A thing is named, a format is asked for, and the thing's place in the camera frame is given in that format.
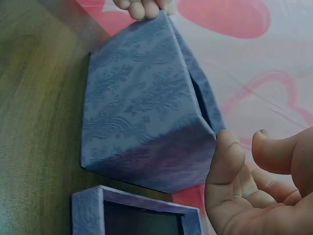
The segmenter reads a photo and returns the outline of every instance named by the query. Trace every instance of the table surface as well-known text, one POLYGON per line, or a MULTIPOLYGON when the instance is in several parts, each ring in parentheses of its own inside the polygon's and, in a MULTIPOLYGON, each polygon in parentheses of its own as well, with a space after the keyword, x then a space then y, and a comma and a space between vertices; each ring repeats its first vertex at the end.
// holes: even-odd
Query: table surface
POLYGON ((1 0, 0 29, 0 235, 70 234, 70 195, 98 184, 170 201, 79 166, 100 26, 74 0, 1 0))

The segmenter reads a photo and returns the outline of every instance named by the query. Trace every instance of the box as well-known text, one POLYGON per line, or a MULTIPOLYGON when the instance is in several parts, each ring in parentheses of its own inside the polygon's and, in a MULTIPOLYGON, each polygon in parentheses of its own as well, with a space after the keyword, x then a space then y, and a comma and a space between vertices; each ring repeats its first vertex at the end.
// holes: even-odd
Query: box
POLYGON ((205 181, 224 129, 192 52, 161 11, 91 53, 81 166, 175 192, 205 181))
POLYGON ((73 235, 201 235, 199 209, 97 186, 72 195, 73 235))

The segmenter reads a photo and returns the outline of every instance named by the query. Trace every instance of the embossed floral pattern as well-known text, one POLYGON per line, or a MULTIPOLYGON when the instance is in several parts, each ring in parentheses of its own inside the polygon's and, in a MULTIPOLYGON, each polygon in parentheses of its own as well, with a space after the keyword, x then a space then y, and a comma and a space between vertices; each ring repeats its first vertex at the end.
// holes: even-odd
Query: embossed floral pattern
POLYGON ((207 78, 164 12, 131 25, 91 54, 82 131, 85 169, 178 191, 204 182, 214 133, 223 128, 207 78))

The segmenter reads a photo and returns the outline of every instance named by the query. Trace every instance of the pink fabric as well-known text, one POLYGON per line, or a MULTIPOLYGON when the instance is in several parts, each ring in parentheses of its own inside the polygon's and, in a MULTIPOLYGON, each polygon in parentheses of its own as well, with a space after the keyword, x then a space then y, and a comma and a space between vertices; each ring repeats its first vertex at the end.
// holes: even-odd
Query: pink fabric
MULTIPOLYGON (((112 0, 77 2, 111 35, 134 22, 112 0)), ((313 1, 175 2, 172 20, 210 79, 226 125, 238 133, 248 159, 255 131, 284 138, 313 126, 313 1)), ((203 193, 204 185, 195 186, 173 200, 200 208, 204 235, 213 235, 203 193)))

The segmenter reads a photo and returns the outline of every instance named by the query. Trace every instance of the hand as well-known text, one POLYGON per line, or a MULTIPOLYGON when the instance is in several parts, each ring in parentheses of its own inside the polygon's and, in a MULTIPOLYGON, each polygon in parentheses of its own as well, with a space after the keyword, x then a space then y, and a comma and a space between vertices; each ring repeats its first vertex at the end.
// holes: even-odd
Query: hand
POLYGON ((205 185, 205 208, 216 233, 312 235, 313 129, 283 140, 258 131, 252 155, 259 167, 245 163, 233 132, 218 134, 205 185), (276 181, 268 172, 291 174, 295 185, 276 181))
POLYGON ((113 0, 115 5, 123 10, 128 10, 130 16, 137 21, 145 18, 152 19, 158 15, 159 8, 167 14, 174 13, 172 0, 113 0))

